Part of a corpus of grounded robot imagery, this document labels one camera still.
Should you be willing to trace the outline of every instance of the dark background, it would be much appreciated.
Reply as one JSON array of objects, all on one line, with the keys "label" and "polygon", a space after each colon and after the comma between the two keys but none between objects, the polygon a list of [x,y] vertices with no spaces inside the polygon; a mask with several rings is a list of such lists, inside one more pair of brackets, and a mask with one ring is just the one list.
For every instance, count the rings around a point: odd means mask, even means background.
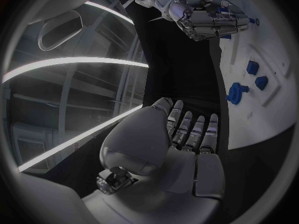
[{"label": "dark background", "polygon": [[[287,17],[292,19],[294,28],[297,28],[297,0],[275,1],[280,4]],[[11,7],[6,7],[1,14],[2,21],[9,17],[9,10],[18,2],[19,0],[9,1]],[[183,113],[192,111],[193,122],[199,115],[208,118],[212,113],[218,114],[220,118],[217,153],[226,175],[226,193],[213,223],[229,223],[254,204],[271,184],[286,156],[294,128],[260,144],[227,150],[228,110],[219,69],[219,41],[194,42],[173,22],[147,22],[160,16],[154,8],[147,9],[132,3],[127,11],[136,25],[149,64],[144,105],[151,105],[161,97],[170,97],[174,101],[184,101]],[[111,130],[112,128],[89,141],[44,178],[73,188],[81,197],[92,193],[96,189],[95,177],[102,170],[98,155],[100,146]],[[286,221],[287,218],[295,220],[297,186],[298,179],[265,223]],[[17,200],[6,191],[3,181],[1,190],[1,220],[26,219],[26,215],[17,206]]]}]

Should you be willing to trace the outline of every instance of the blue valve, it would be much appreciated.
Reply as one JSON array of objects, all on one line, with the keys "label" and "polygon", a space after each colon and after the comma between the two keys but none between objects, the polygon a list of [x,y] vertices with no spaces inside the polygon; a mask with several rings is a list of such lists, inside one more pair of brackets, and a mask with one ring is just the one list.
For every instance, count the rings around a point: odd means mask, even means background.
[{"label": "blue valve", "polygon": [[225,100],[230,101],[234,105],[237,105],[242,98],[242,93],[249,92],[248,86],[241,86],[240,83],[233,83],[232,87],[229,89],[228,95],[226,95]]}]

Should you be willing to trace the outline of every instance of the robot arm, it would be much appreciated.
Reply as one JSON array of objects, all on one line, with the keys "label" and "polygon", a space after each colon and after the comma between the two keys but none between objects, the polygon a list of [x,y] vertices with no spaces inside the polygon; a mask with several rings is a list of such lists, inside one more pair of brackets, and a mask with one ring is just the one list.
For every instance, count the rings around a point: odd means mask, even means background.
[{"label": "robot arm", "polygon": [[[157,8],[163,18],[175,21],[178,27],[195,41],[245,31],[250,22],[241,9],[227,0],[135,0],[135,2],[147,8]],[[227,9],[229,14],[207,13],[200,10],[210,4]]]}]

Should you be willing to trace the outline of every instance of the led light strip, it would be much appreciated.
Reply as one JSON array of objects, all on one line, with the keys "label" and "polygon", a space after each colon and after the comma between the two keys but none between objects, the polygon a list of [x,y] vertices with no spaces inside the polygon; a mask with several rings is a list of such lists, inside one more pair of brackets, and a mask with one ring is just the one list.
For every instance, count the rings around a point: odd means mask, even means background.
[{"label": "led light strip", "polygon": [[9,79],[20,75],[24,72],[31,71],[37,68],[52,66],[58,64],[67,64],[67,63],[113,63],[113,64],[124,64],[124,65],[132,65],[132,66],[141,66],[141,67],[149,67],[147,64],[133,62],[133,61],[125,61],[111,58],[102,58],[102,57],[63,57],[63,58],[55,58],[43,61],[37,61],[34,63],[30,63],[19,68],[16,68],[3,76],[2,83],[8,81]]},{"label": "led light strip", "polygon": [[114,15],[119,16],[119,17],[121,17],[122,19],[124,19],[124,20],[126,20],[126,21],[128,21],[128,22],[130,22],[130,23],[132,23],[132,24],[134,24],[133,21],[132,21],[131,19],[128,19],[126,16],[121,15],[120,13],[118,13],[118,12],[116,12],[116,11],[113,11],[113,10],[110,9],[110,8],[107,8],[107,7],[105,7],[105,6],[102,6],[102,5],[99,5],[99,4],[96,4],[96,3],[94,3],[94,2],[90,2],[90,1],[87,1],[85,4],[87,4],[87,5],[91,5],[91,6],[95,6],[95,7],[98,7],[98,8],[100,8],[100,9],[103,9],[103,10],[105,10],[105,11],[108,11],[108,12],[110,12],[110,13],[113,13]]},{"label": "led light strip", "polygon": [[40,161],[42,161],[42,160],[44,160],[44,159],[50,157],[51,155],[53,155],[53,154],[55,154],[55,153],[61,151],[62,149],[64,149],[64,148],[66,148],[66,147],[68,147],[68,146],[74,144],[75,142],[81,140],[82,138],[85,138],[85,137],[87,137],[88,135],[91,135],[91,134],[93,134],[94,132],[97,132],[97,131],[101,130],[102,128],[104,128],[104,127],[106,127],[106,126],[108,126],[108,125],[114,123],[115,121],[118,121],[119,119],[121,119],[121,118],[123,118],[123,117],[125,117],[125,116],[127,116],[127,115],[129,115],[129,114],[131,114],[131,113],[133,113],[133,112],[135,112],[135,111],[137,111],[137,110],[139,110],[141,107],[142,107],[142,105],[141,105],[141,106],[137,106],[137,107],[134,108],[134,109],[131,109],[131,110],[129,110],[129,111],[127,111],[127,112],[125,112],[125,113],[119,115],[119,116],[116,116],[116,117],[112,118],[111,120],[109,120],[109,121],[107,121],[107,122],[105,122],[105,123],[102,123],[102,124],[100,124],[100,125],[98,125],[98,126],[92,128],[92,129],[90,129],[90,130],[88,130],[88,131],[86,131],[86,132],[84,132],[84,133],[82,133],[82,134],[80,134],[80,135],[78,135],[78,136],[76,136],[76,137],[70,139],[69,141],[66,141],[66,142],[62,143],[61,145],[59,145],[59,146],[57,146],[57,147],[55,147],[55,148],[52,148],[51,150],[49,150],[49,151],[47,151],[47,152],[45,152],[45,153],[39,155],[38,157],[33,158],[32,160],[30,160],[30,161],[24,163],[23,165],[19,166],[19,167],[18,167],[18,170],[19,170],[20,172],[22,172],[22,171],[24,171],[25,169],[30,168],[30,167],[33,166],[34,164],[37,164],[38,162],[40,162]]}]

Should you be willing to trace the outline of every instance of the curved light strip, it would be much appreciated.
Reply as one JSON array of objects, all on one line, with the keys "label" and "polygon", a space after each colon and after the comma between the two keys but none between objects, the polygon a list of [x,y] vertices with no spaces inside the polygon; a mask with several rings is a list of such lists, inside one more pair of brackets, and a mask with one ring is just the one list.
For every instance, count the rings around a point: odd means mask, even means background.
[{"label": "curved light strip", "polygon": [[113,10],[110,9],[110,8],[107,8],[107,7],[105,7],[105,6],[102,6],[102,5],[99,5],[99,4],[96,4],[96,3],[94,3],[94,2],[90,2],[90,1],[87,1],[85,4],[87,4],[87,5],[91,5],[91,6],[95,6],[95,7],[98,7],[98,8],[100,8],[100,9],[103,9],[103,10],[105,10],[105,11],[108,11],[108,12],[110,12],[110,13],[113,13],[114,15],[119,16],[119,17],[121,17],[122,19],[124,19],[124,20],[126,20],[126,21],[128,21],[128,22],[130,22],[130,23],[132,23],[132,24],[134,24],[133,21],[132,21],[131,19],[128,19],[126,16],[121,15],[120,13],[118,13],[118,12],[116,12],[116,11],[113,11]]},{"label": "curved light strip", "polygon": [[102,58],[102,57],[63,57],[63,58],[55,58],[43,61],[37,61],[34,63],[30,63],[19,68],[16,68],[3,76],[2,83],[8,81],[9,79],[20,75],[24,72],[31,71],[37,68],[52,66],[58,64],[67,64],[67,63],[113,63],[113,64],[124,64],[131,66],[142,66],[149,67],[147,64],[133,62],[133,61],[125,61],[111,58]]},{"label": "curved light strip", "polygon": [[62,143],[61,145],[59,145],[59,146],[57,146],[57,147],[55,147],[55,148],[52,148],[51,150],[49,150],[49,151],[47,151],[47,152],[45,152],[45,153],[43,153],[43,154],[37,156],[36,158],[33,158],[32,160],[30,160],[30,161],[24,163],[23,165],[19,166],[19,167],[18,167],[18,170],[19,170],[20,172],[22,172],[22,171],[24,171],[25,169],[30,168],[30,167],[33,166],[34,164],[37,164],[38,162],[40,162],[40,161],[42,161],[42,160],[44,160],[44,159],[50,157],[51,155],[53,155],[53,154],[55,154],[55,153],[61,151],[62,149],[64,149],[64,148],[66,148],[66,147],[68,147],[68,146],[74,144],[75,142],[78,142],[79,140],[81,140],[81,139],[87,137],[88,135],[91,135],[91,134],[93,134],[94,132],[97,132],[97,131],[99,131],[100,129],[102,129],[102,128],[104,128],[104,127],[106,127],[106,126],[108,126],[108,125],[114,123],[115,121],[118,121],[119,119],[121,119],[121,118],[123,118],[123,117],[125,117],[125,116],[127,116],[127,115],[129,115],[129,114],[131,114],[131,113],[133,113],[133,112],[135,112],[135,111],[137,111],[137,110],[139,110],[141,107],[142,107],[142,105],[141,105],[141,106],[137,106],[137,107],[134,108],[134,109],[131,109],[131,110],[129,110],[129,111],[127,111],[127,112],[125,112],[125,113],[119,115],[119,116],[116,116],[116,117],[112,118],[111,120],[106,121],[106,122],[104,122],[104,123],[102,123],[102,124],[100,124],[100,125],[98,125],[98,126],[92,128],[92,129],[90,129],[90,130],[88,130],[88,131],[86,131],[86,132],[84,132],[84,133],[82,133],[82,134],[80,134],[80,135],[78,135],[78,136],[76,136],[76,137],[70,139],[69,141],[66,141],[66,142]]}]

